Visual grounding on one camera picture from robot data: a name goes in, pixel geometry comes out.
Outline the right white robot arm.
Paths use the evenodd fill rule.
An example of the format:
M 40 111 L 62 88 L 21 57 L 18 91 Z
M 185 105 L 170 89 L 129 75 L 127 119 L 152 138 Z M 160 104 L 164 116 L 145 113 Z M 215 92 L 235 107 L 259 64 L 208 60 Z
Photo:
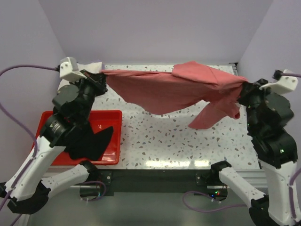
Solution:
M 284 129 L 294 116 L 290 102 L 264 79 L 244 82 L 238 102 L 246 107 L 247 134 L 261 161 L 268 193 L 253 187 L 227 161 L 211 166 L 210 181 L 229 186 L 248 207 L 257 226 L 299 226 L 301 209 L 295 186 L 297 144 Z

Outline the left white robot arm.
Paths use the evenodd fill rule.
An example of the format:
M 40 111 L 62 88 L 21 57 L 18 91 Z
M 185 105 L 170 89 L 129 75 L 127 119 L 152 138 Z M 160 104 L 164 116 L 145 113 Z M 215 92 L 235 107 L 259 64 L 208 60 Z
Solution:
M 16 214 L 38 212 L 48 200 L 68 187 L 97 181 L 98 160 L 113 134 L 109 127 L 94 132 L 89 122 L 95 98 L 107 92 L 103 73 L 83 72 L 83 78 L 61 87 L 53 98 L 53 113 L 46 120 L 21 168 L 0 185 L 0 195 Z M 80 163 L 52 178 L 44 174 L 55 158 L 66 152 Z

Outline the pink t shirt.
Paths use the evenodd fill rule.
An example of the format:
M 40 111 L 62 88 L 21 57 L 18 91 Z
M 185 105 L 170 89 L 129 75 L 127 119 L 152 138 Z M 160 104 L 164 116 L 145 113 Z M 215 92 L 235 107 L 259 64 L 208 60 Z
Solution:
M 161 115 L 207 105 L 189 124 L 192 129 L 209 129 L 224 117 L 240 117 L 238 97 L 244 77 L 191 61 L 174 65 L 171 72 L 103 70 L 107 84 L 126 102 L 151 114 Z

